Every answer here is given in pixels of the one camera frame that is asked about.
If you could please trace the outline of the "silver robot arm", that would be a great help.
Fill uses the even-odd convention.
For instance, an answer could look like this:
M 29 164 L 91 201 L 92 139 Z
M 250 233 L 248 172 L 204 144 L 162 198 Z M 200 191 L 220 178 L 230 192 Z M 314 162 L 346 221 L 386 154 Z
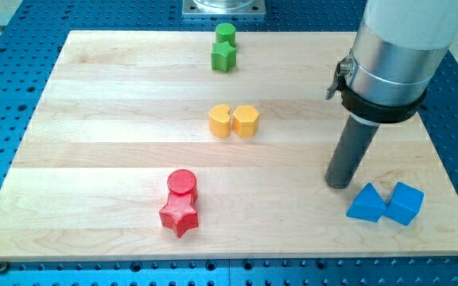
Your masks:
M 349 87 L 369 102 L 417 101 L 458 33 L 458 0 L 370 0 L 351 49 Z

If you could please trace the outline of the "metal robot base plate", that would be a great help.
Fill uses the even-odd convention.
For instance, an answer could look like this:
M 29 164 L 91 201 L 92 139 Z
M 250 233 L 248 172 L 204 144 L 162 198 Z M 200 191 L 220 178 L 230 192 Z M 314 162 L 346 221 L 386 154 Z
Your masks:
M 265 0 L 183 0 L 182 14 L 188 17 L 264 16 Z

